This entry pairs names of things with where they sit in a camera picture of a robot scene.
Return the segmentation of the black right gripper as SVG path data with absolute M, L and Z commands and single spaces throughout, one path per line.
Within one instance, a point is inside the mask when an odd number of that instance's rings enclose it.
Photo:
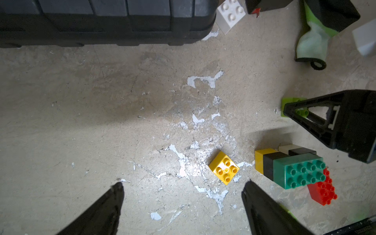
M 344 90 L 287 103 L 283 114 L 327 147 L 357 161 L 376 160 L 376 92 Z

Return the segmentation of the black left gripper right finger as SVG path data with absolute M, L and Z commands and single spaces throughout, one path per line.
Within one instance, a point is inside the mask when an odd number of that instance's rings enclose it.
M 311 235 L 312 232 L 275 202 L 255 182 L 241 193 L 253 235 Z

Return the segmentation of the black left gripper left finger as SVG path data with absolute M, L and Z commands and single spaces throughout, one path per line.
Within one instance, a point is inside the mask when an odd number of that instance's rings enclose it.
M 124 188 L 121 182 L 111 188 L 59 235 L 115 235 L 118 231 Z

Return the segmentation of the black lego brick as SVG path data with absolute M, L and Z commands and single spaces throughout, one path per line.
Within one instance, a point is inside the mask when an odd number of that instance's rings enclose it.
M 273 152 L 268 153 L 263 156 L 263 175 L 270 179 L 271 181 L 274 181 L 274 160 L 286 158 L 288 157 L 287 154 L 284 154 L 282 152 Z

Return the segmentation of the dark green lego brick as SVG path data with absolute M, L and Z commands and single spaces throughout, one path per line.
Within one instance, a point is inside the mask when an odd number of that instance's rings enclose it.
M 279 158 L 273 161 L 273 180 L 283 189 L 295 189 L 324 182 L 326 163 L 312 153 Z

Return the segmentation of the yellow lego brick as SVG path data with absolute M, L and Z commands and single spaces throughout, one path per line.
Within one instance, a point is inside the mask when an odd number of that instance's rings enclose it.
M 228 185 L 240 170 L 232 159 L 222 151 L 210 162 L 209 168 L 225 185 Z

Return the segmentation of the red lego brick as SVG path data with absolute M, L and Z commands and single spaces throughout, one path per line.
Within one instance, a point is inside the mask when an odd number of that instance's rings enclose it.
M 311 198 L 320 205 L 325 206 L 330 205 L 332 200 L 336 200 L 338 195 L 335 192 L 335 187 L 332 184 L 333 180 L 327 167 L 323 173 L 326 176 L 325 181 L 309 184 L 307 187 Z

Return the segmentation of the white lego brick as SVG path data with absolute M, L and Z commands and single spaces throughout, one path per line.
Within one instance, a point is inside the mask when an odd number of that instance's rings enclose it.
M 303 147 L 301 147 L 301 146 L 291 144 L 291 145 L 279 146 L 278 151 L 281 152 L 281 153 L 284 153 L 286 155 L 289 155 L 289 156 L 294 156 L 294 155 L 299 155 L 300 150 L 302 148 Z
M 225 0 L 216 10 L 219 29 L 227 34 L 244 16 L 246 12 L 237 0 Z

